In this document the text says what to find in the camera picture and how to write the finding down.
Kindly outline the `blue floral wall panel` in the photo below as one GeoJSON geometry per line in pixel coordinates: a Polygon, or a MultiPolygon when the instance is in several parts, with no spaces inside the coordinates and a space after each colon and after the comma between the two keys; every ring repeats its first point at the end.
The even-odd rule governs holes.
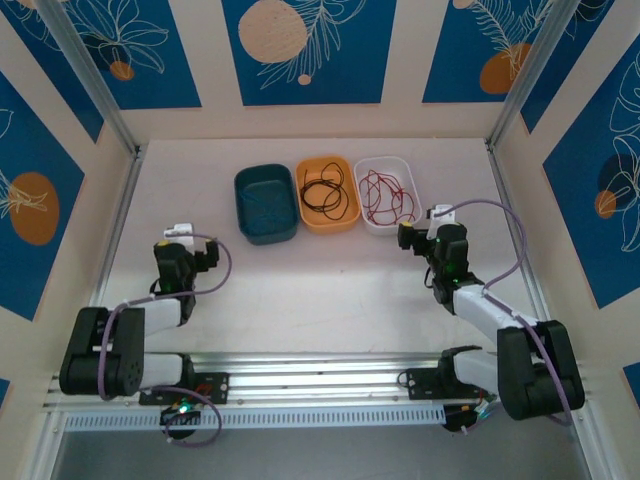
{"type": "Polygon", "coordinates": [[[397,0],[221,0],[246,107],[378,104],[397,0]]]}
{"type": "Polygon", "coordinates": [[[83,181],[0,72],[0,307],[35,319],[83,181]]]}
{"type": "Polygon", "coordinates": [[[425,104],[500,102],[555,0],[449,0],[425,104]]]}
{"type": "Polygon", "coordinates": [[[63,8],[120,109],[201,106],[168,0],[68,0],[63,8]]]}
{"type": "Polygon", "coordinates": [[[597,306],[640,288],[640,36],[543,168],[597,306]]]}

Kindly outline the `small controller board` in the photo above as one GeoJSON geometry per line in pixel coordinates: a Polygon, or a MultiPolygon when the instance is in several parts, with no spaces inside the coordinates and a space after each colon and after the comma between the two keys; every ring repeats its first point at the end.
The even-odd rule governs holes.
{"type": "Polygon", "coordinates": [[[160,413],[161,426],[189,426],[199,423],[201,411],[186,400],[178,401],[160,413]]]}
{"type": "Polygon", "coordinates": [[[451,433],[468,435],[480,423],[488,419],[496,407],[497,401],[481,401],[478,404],[446,405],[443,427],[451,433]]]}

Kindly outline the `white plastic bin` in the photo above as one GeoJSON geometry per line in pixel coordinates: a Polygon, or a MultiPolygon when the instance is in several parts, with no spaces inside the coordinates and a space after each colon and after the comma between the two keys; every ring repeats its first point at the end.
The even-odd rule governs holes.
{"type": "Polygon", "coordinates": [[[402,222],[415,223],[422,218],[413,175],[402,158],[364,158],[355,164],[353,173],[361,215],[372,235],[394,235],[402,222]]]}

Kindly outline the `orange plastic bin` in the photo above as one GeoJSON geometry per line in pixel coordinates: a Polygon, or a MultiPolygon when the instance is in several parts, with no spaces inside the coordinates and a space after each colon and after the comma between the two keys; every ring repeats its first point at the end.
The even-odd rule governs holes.
{"type": "Polygon", "coordinates": [[[312,233],[341,233],[356,225],[361,205],[345,158],[330,155],[302,160],[294,178],[300,216],[312,233]]]}

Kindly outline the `aluminium upright post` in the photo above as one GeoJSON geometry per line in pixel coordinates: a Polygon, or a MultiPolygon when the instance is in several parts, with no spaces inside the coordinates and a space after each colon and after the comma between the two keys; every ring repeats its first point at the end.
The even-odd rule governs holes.
{"type": "Polygon", "coordinates": [[[34,0],[34,5],[100,115],[129,157],[135,160],[139,143],[63,6],[58,0],[34,0]]]}
{"type": "Polygon", "coordinates": [[[531,94],[549,58],[553,54],[566,26],[570,22],[579,0],[554,0],[548,17],[543,22],[526,60],[515,78],[496,123],[486,139],[493,153],[505,138],[512,123],[531,94]]]}

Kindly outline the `teal plastic bin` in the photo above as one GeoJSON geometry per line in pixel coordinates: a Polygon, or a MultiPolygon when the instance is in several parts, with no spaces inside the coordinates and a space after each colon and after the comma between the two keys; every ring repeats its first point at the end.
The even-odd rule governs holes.
{"type": "Polygon", "coordinates": [[[234,195],[239,230],[252,245],[280,243],[296,235],[299,207],[288,167],[271,163],[239,171],[234,195]]]}

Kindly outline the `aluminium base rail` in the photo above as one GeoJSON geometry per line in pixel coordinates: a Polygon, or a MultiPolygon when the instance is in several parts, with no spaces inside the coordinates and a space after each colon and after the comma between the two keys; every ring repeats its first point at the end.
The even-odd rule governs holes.
{"type": "MultiPolygon", "coordinates": [[[[199,372],[230,374],[231,408],[345,407],[404,405],[410,398],[402,373],[410,368],[437,368],[438,355],[201,353],[188,357],[193,377],[199,372]]],[[[45,407],[67,410],[142,408],[142,392],[102,400],[96,395],[64,394],[59,373],[49,386],[45,407]]]]}

